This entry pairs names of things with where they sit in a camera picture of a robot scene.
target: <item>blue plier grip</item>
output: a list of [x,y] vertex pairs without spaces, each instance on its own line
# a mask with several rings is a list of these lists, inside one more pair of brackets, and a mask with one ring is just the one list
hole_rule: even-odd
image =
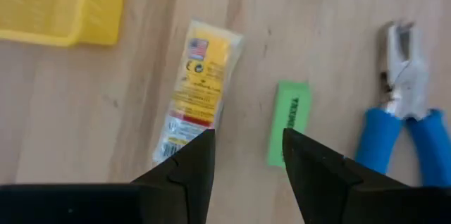
[[406,120],[419,157],[424,186],[451,185],[451,143],[443,125],[443,113],[431,110],[420,121]]
[[387,172],[390,155],[402,121],[379,108],[369,109],[355,161],[374,171]]

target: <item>yellow container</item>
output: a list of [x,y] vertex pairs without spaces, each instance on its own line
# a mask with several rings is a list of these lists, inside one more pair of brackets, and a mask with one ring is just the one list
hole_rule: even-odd
[[123,0],[0,0],[0,38],[69,46],[115,44]]

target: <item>green block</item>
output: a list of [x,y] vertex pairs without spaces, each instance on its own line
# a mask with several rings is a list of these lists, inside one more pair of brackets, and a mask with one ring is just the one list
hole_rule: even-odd
[[308,84],[286,80],[279,82],[269,139],[268,165],[285,167],[282,153],[283,129],[293,128],[304,132],[310,107],[311,92]]

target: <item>yellow package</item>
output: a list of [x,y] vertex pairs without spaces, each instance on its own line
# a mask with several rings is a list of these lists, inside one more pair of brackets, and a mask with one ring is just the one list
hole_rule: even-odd
[[154,160],[162,162],[206,129],[216,128],[222,99],[242,50],[242,35],[192,21]]

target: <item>wooden surface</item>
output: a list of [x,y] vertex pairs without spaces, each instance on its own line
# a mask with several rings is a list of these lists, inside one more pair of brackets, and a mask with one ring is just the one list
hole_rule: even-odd
[[[0,182],[124,182],[152,166],[190,18],[245,35],[218,130],[209,223],[299,223],[285,171],[265,162],[278,80],[307,81],[307,134],[353,156],[377,104],[376,31],[415,20],[430,103],[451,113],[451,0],[125,0],[115,47],[0,42]],[[390,176],[418,184],[414,148]]]

